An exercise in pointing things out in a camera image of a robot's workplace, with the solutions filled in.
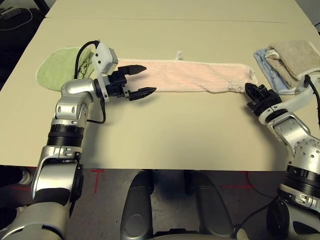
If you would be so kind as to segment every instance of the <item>black cable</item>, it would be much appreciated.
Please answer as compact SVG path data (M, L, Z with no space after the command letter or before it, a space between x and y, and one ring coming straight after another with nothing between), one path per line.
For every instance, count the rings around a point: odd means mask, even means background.
M79 64L79 58L81 56L81 53L83 52L83 50L88 47L89 45L94 44L95 48L97 48L99 41L98 40L94 40L94 41L88 41L87 43L85 43L80 50L78 51L78 54L76 55L76 59L75 59L75 67L74 67L74 75L73 78L77 79L78 77L78 64Z
M98 40L88 41L79 49L78 54L76 55L76 58L75 58L74 76L73 76L74 79L77 79L77 77L78 77L79 59L80 59L80 56L81 56L81 53L83 52L83 50L91 44L94 44L95 48L97 48L99 43L100 42ZM86 120L87 122L94 123L94 124L104 124L106 122L106 107L105 107L105 99L103 96L100 98L100 106L101 106L103 120L96 121L96 120L87 119Z
M94 123L94 124L104 124L106 122L106 108L105 108L105 100L103 97L100 98L100 105L101 105L103 120L96 121L96 120L87 119L86 120L87 122Z
M233 232L233 238L235 238L237 236L238 231L242 228L242 226L254 215L256 215L257 213L263 211L264 209L268 208L275 200L277 200L278 195L271 201L269 202L267 205L259 208L258 210L254 211L253 213L249 214L237 227L234 228L234 232Z
M315 94L316 103L317 103L317 110L318 110L318 124L319 124L319 127L320 127L320 96L319 96L319 93L318 93L315 85L314 85L313 82L311 81L309 75L305 75L305 76L304 76L304 81L307 82L308 84L310 84L310 87L312 88L312 90L313 90L313 92L314 92L314 94Z
M266 195L266 194L258 191L258 190L251 184L251 182L250 182L250 180L249 180L249 174L248 174L248 172L246 172L245 175L246 175L246 179L247 179L247 181L248 181L248 184L250 185L250 187L251 187L256 193L258 193L258 194L260 194L260 195L262 195L262 196L264 196L264 197L266 197L266 198L270 198L270 199L274 199L274 198L275 198L274 196L269 196L269 195Z

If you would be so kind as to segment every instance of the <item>table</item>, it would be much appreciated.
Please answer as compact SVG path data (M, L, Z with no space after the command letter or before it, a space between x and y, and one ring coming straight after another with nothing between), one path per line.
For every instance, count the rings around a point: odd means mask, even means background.
M254 51L302 36L320 48L309 24L47 18L0 92L1 164L37 165L60 93L38 85L35 73L59 48L100 39L119 58L163 60L182 50L187 61L247 64L259 84L269 86ZM81 162L85 168L285 170L287 150L259 124L248 101L235 92L156 92L134 102L115 99L106 106L106 124L87 124ZM99 105L90 109L90 119L100 117ZM296 114L319 137L316 109L313 99Z
M295 0L57 0L46 17L311 24Z

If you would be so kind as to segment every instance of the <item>gray carpet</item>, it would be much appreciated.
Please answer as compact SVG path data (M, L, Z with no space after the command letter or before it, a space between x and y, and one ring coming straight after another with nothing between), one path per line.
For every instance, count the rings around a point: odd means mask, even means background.
M97 178L95 170L85 169L82 196L71 216L67 240L119 240L127 191L137 172L132 169L104 169ZM239 224L251 212L271 201L248 187L244 172L204 172L219 189L233 224ZM248 175L258 190L275 196L284 174L249 172ZM193 195L184 193L183 171L160 170L155 178L155 190L151 195L154 232L171 228L197 230L199 220L196 202ZM10 185L0 188L0 207L30 204L30 187ZM266 230L266 211L252 217L243 227L251 240L270 239Z

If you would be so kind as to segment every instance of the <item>towel tag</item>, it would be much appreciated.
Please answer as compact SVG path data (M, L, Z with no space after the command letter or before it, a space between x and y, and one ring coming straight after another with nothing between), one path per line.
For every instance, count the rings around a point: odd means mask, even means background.
M265 53L264 57L265 57L265 58L270 57L271 59L276 59L276 60L280 59L279 53L277 53L277 51L274 50L274 49L271 49L271 50L267 51L267 52Z

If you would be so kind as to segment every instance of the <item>robotic arm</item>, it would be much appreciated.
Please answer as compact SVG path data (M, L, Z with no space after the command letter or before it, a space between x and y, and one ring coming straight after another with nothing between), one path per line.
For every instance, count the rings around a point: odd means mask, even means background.
M3 240L64 240L69 217L81 196L83 166L80 164L82 140L87 122L104 123L105 103L111 96L130 101L144 98L156 88L145 87L131 92L126 89L125 75L138 74L141 65L119 67L113 49L99 41L92 63L97 79L74 79L61 88L46 146L32 182L32 205L28 206L10 225ZM100 101L103 121L88 120L89 106Z
M289 239L320 239L320 139L293 113L306 106L318 86L308 75L297 87L296 97L282 102L264 85L247 83L245 91L252 99L250 109L285 145L293 160L287 163L286 176L278 188L279 198L269 206L267 228L274 236Z

